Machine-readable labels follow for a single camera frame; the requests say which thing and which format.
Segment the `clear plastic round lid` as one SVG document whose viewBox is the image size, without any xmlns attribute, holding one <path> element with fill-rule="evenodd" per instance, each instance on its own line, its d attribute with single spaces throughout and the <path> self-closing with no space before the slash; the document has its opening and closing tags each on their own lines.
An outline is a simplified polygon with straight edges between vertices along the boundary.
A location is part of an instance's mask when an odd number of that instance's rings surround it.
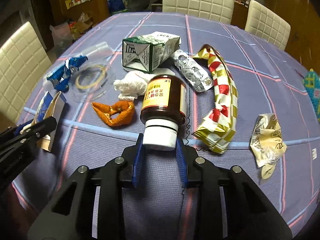
<svg viewBox="0 0 320 240">
<path fill-rule="evenodd" d="M 97 100 L 112 86 L 115 77 L 115 72 L 108 61 L 89 61 L 70 79 L 71 98 L 76 102 Z"/>
</svg>

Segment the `blue crumpled wrapper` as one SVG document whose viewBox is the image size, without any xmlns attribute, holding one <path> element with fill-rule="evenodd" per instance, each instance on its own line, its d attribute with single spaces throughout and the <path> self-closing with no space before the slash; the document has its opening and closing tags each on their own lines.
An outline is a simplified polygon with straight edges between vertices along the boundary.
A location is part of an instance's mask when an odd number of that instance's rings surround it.
<svg viewBox="0 0 320 240">
<path fill-rule="evenodd" d="M 86 61 L 88 61 L 88 57 L 85 55 L 67 58 L 63 64 L 44 76 L 43 88 L 46 91 L 57 90 L 66 92 L 71 76 L 77 72 Z"/>
</svg>

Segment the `brown medicine bottle white cap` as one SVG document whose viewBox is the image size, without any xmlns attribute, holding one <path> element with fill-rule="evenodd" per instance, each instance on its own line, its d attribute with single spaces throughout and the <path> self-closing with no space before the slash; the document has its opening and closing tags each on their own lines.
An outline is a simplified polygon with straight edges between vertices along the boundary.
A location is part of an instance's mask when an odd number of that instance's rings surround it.
<svg viewBox="0 0 320 240">
<path fill-rule="evenodd" d="M 144 147 L 160 151 L 176 148 L 179 129 L 187 117 L 186 93 L 183 81 L 173 75 L 157 75 L 149 81 L 140 111 Z"/>
</svg>

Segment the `cream paper wrapper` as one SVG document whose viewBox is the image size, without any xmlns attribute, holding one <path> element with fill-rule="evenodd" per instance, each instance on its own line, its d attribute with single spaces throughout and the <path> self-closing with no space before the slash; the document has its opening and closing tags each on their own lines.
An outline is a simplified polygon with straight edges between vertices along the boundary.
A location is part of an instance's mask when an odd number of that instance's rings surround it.
<svg viewBox="0 0 320 240">
<path fill-rule="evenodd" d="M 283 142 L 281 127 L 274 113 L 259 114 L 253 129 L 250 147 L 255 156 L 261 178 L 274 173 L 277 161 L 284 155 L 287 145 Z"/>
</svg>

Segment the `red yellow checkered snack bag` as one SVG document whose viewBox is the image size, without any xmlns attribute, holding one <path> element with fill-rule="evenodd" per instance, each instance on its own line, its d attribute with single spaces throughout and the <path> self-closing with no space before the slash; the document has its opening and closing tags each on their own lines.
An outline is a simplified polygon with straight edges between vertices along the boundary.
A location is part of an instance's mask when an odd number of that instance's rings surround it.
<svg viewBox="0 0 320 240">
<path fill-rule="evenodd" d="M 214 88 L 214 108 L 193 136 L 213 152 L 223 154 L 236 134 L 238 90 L 223 57 L 212 46 L 203 45 L 193 58 L 207 61 Z"/>
</svg>

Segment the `grey plastic bag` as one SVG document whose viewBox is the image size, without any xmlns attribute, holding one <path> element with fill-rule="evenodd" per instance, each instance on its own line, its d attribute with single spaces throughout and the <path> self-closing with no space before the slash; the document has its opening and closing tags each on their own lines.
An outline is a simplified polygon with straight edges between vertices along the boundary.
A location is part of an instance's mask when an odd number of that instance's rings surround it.
<svg viewBox="0 0 320 240">
<path fill-rule="evenodd" d="M 69 24 L 67 22 L 57 25 L 50 26 L 54 42 L 54 52 L 56 56 L 62 55 L 73 43 L 73 36 Z"/>
</svg>

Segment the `wooden cabinet counter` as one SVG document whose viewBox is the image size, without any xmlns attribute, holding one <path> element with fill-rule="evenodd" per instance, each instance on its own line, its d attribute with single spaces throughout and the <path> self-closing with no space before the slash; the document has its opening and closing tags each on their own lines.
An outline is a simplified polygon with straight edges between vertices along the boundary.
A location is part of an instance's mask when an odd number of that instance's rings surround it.
<svg viewBox="0 0 320 240">
<path fill-rule="evenodd" d="M 65 4 L 63 6 L 63 16 L 74 21 L 77 21 L 82 13 L 91 17 L 91 20 L 94 24 L 103 22 L 105 19 L 111 16 L 108 9 L 107 0 L 90 0 L 69 9 L 66 8 Z"/>
</svg>

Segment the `crumpled white tissue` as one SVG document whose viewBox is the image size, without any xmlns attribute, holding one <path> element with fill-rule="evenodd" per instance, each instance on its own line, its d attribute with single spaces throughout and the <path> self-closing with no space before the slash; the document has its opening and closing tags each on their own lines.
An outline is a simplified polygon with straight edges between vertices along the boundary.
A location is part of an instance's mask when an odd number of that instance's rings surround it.
<svg viewBox="0 0 320 240">
<path fill-rule="evenodd" d="M 139 96 L 143 96 L 148 82 L 153 78 L 152 74 L 134 70 L 128 72 L 121 80 L 113 82 L 114 89 L 120 91 L 118 99 L 133 102 Z"/>
</svg>

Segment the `white sticker label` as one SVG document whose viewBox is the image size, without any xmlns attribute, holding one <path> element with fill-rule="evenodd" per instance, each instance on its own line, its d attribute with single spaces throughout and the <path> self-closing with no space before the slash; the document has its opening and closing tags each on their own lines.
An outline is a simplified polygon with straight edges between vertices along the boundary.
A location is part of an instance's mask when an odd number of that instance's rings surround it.
<svg viewBox="0 0 320 240">
<path fill-rule="evenodd" d="M 315 160 L 317 158 L 317 149 L 313 148 L 311 150 L 311 154 L 312 154 L 312 159 Z"/>
</svg>

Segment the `cream quilted chair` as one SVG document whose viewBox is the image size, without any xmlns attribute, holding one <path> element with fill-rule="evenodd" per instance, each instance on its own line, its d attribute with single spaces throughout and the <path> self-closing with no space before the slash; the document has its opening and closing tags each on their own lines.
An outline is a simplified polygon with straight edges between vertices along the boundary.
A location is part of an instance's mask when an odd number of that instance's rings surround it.
<svg viewBox="0 0 320 240">
<path fill-rule="evenodd" d="M 51 61 L 30 22 L 1 46 L 1 113 L 16 123 Z"/>
<path fill-rule="evenodd" d="M 162 11 L 230 24 L 234 0 L 162 0 Z"/>
<path fill-rule="evenodd" d="M 245 31 L 285 50 L 291 25 L 255 0 L 250 0 Z"/>
</svg>

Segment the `silver foil blister pack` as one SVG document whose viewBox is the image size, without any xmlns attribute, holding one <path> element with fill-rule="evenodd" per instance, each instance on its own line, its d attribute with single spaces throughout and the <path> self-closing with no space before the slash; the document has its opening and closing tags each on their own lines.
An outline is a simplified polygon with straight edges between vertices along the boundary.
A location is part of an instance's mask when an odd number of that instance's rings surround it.
<svg viewBox="0 0 320 240">
<path fill-rule="evenodd" d="M 202 93 L 213 87 L 213 80 L 209 74 L 192 57 L 182 50 L 173 53 L 174 64 L 193 89 Z"/>
</svg>

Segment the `green white milk carton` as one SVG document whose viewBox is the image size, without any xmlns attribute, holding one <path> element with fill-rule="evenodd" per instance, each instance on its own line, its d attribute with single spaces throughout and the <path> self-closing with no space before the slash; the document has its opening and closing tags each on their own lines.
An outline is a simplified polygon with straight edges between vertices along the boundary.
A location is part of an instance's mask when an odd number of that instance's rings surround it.
<svg viewBox="0 0 320 240">
<path fill-rule="evenodd" d="M 150 74 L 171 57 L 180 44 L 180 36 L 159 31 L 125 38 L 122 40 L 123 68 Z"/>
</svg>

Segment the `orange peel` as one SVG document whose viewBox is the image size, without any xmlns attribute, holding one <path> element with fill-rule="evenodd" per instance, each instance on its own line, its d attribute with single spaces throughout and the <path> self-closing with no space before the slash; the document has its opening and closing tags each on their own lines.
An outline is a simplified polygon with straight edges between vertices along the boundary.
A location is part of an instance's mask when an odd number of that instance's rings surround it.
<svg viewBox="0 0 320 240">
<path fill-rule="evenodd" d="M 130 101 L 118 101 L 114 105 L 92 102 L 92 108 L 99 118 L 110 127 L 118 127 L 131 123 L 135 106 Z"/>
</svg>

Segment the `cream quilted chair far right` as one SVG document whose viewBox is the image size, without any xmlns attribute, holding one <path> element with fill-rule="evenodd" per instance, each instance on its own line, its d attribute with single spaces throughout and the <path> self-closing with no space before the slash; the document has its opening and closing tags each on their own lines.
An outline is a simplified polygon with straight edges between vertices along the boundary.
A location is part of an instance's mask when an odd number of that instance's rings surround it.
<svg viewBox="0 0 320 240">
<path fill-rule="evenodd" d="M 291 25 L 255 0 L 250 0 L 245 31 L 285 50 Z"/>
</svg>

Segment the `blue storage box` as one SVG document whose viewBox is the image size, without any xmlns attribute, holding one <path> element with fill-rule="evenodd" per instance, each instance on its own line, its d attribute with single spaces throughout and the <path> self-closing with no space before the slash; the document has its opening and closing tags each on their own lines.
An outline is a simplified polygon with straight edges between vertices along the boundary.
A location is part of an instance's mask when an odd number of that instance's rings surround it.
<svg viewBox="0 0 320 240">
<path fill-rule="evenodd" d="M 107 0 L 110 13 L 122 11 L 126 9 L 124 0 Z"/>
</svg>

